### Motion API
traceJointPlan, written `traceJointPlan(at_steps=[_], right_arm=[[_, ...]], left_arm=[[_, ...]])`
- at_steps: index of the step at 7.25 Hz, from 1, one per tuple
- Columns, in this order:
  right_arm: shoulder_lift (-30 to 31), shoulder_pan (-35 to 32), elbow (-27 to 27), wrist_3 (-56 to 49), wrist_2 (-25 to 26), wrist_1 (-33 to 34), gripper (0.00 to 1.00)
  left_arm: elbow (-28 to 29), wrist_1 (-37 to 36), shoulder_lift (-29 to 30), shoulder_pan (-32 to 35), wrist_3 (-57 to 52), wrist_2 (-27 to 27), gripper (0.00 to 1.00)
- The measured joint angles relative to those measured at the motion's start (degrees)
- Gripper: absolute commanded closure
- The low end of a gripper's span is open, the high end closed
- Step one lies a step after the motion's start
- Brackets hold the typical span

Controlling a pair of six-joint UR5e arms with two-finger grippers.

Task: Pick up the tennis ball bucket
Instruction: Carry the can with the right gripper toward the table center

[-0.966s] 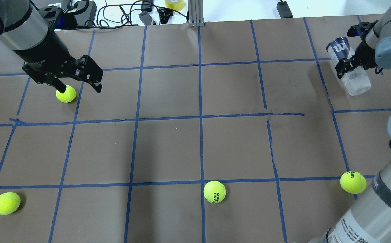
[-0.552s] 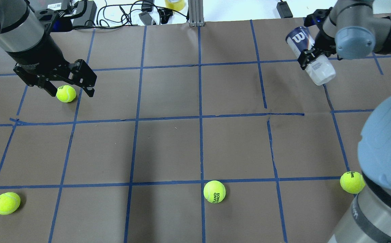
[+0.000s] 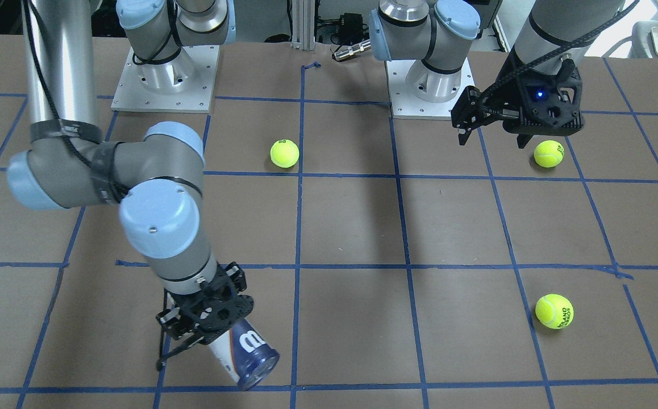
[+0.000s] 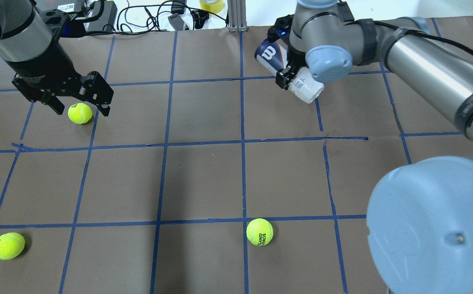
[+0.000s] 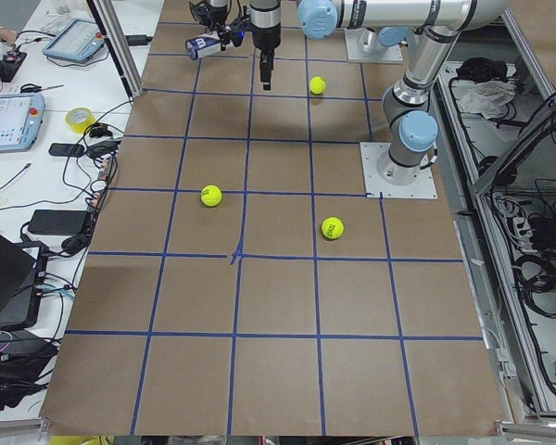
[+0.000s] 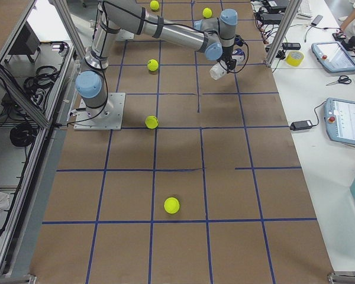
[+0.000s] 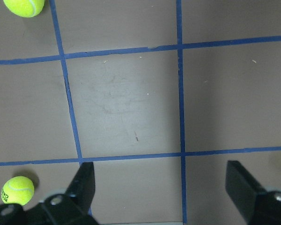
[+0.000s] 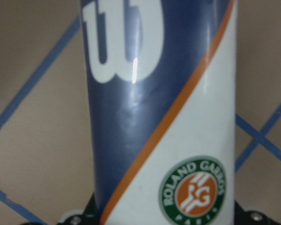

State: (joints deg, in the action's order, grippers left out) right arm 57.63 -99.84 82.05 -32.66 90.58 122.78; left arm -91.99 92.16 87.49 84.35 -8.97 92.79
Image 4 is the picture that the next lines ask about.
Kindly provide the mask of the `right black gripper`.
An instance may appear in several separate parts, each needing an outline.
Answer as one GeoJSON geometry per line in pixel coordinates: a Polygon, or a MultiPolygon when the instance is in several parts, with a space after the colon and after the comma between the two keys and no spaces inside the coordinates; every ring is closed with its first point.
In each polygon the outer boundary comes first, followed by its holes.
{"type": "Polygon", "coordinates": [[[296,49],[290,41],[293,20],[294,15],[280,17],[268,28],[268,42],[274,43],[282,40],[287,45],[287,65],[284,68],[278,69],[275,76],[275,83],[281,89],[288,89],[300,69],[307,65],[305,53],[296,49]]]}

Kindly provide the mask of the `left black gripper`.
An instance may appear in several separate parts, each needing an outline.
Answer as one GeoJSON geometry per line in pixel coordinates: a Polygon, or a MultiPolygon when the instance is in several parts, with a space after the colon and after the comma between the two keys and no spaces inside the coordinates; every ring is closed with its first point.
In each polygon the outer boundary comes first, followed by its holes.
{"type": "Polygon", "coordinates": [[[114,91],[99,72],[81,75],[56,41],[39,56],[27,61],[12,62],[12,69],[30,89],[50,91],[55,96],[43,96],[40,102],[49,106],[57,115],[62,115],[64,104],[56,96],[71,96],[82,102],[94,104],[98,111],[108,117],[114,91]]]}

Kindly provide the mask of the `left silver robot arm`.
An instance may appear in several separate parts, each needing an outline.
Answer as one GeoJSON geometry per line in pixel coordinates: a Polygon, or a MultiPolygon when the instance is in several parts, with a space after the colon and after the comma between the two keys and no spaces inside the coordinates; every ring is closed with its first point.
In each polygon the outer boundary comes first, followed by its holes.
{"type": "Polygon", "coordinates": [[[57,114],[65,106],[59,96],[74,97],[110,113],[114,91],[96,71],[81,75],[59,43],[72,19],[59,9],[39,11],[33,0],[0,0],[0,58],[16,73],[12,84],[29,101],[57,114]]]}

